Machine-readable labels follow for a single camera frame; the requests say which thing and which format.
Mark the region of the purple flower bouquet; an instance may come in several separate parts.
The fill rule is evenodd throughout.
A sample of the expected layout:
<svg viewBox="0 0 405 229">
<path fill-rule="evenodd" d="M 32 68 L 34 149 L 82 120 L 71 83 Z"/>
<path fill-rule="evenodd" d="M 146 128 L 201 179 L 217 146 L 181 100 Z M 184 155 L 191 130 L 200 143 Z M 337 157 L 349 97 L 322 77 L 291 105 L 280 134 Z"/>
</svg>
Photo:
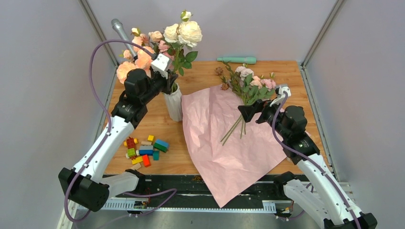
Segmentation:
<svg viewBox="0 0 405 229">
<path fill-rule="evenodd" d="M 214 70 L 215 75 L 222 81 L 221 90 L 231 90 L 242 100 L 243 105 L 252 105 L 258 99 L 268 100 L 274 94 L 276 88 L 274 73 L 266 79 L 264 76 L 255 75 L 245 63 L 234 70 L 227 62 L 223 63 L 229 72 L 229 77 L 225 77 L 222 67 Z"/>
</svg>

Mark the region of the pink wrapping paper sheet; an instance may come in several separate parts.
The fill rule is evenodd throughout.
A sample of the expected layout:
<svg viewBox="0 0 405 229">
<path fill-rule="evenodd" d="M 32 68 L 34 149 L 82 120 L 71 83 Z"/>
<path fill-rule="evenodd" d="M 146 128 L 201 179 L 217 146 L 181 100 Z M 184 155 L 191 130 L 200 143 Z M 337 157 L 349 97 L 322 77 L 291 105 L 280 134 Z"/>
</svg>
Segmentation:
<svg viewBox="0 0 405 229">
<path fill-rule="evenodd" d="M 187 150 L 221 208 L 286 160 L 281 137 L 272 134 L 269 124 L 251 121 L 246 134 L 240 133 L 241 103 L 219 85 L 181 98 Z"/>
</svg>

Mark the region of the white rose flower stem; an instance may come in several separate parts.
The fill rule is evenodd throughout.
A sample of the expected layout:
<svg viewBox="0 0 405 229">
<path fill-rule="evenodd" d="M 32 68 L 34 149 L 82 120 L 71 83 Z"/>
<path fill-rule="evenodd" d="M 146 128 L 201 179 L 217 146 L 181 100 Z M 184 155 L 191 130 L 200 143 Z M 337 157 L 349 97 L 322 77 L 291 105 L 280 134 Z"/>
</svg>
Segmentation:
<svg viewBox="0 0 405 229">
<path fill-rule="evenodd" d="M 180 13 L 180 22 L 164 29 L 163 41 L 168 48 L 161 51 L 172 60 L 173 71 L 180 76 L 185 69 L 192 68 L 198 52 L 194 49 L 202 41 L 203 35 L 199 24 L 192 20 L 193 14 L 184 10 Z"/>
</svg>

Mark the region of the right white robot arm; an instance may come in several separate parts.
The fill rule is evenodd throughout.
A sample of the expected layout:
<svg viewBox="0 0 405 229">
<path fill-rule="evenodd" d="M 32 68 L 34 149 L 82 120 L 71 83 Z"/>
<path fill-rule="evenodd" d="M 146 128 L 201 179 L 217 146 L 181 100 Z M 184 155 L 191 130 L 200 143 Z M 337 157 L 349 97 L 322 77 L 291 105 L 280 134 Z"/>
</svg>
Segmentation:
<svg viewBox="0 0 405 229">
<path fill-rule="evenodd" d="M 322 229 L 374 229 L 377 219 L 364 213 L 344 192 L 329 171 L 319 148 L 306 133 L 307 119 L 301 106 L 281 109 L 281 104 L 256 101 L 253 105 L 240 105 L 243 119 L 250 122 L 256 113 L 256 123 L 268 123 L 273 136 L 284 153 L 304 172 L 316 193 L 313 194 L 291 172 L 275 178 L 273 194 L 278 199 L 289 198 L 297 203 Z"/>
</svg>

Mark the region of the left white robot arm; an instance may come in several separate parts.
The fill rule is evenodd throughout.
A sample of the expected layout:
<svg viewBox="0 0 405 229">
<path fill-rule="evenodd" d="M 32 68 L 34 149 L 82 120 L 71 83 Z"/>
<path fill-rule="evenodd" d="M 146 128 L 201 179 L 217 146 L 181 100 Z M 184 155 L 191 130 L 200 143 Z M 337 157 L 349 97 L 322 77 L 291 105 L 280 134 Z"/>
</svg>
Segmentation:
<svg viewBox="0 0 405 229">
<path fill-rule="evenodd" d="M 124 192 L 141 197 L 146 184 L 141 173 L 127 169 L 120 175 L 104 178 L 104 171 L 123 141 L 137 128 L 147 113 L 147 104 L 159 93 L 170 93 L 177 79 L 171 71 L 151 71 L 148 77 L 142 69 L 129 71 L 124 91 L 109 115 L 106 128 L 92 147 L 71 169 L 63 168 L 58 175 L 65 202 L 69 200 L 99 211 L 106 201 Z"/>
</svg>

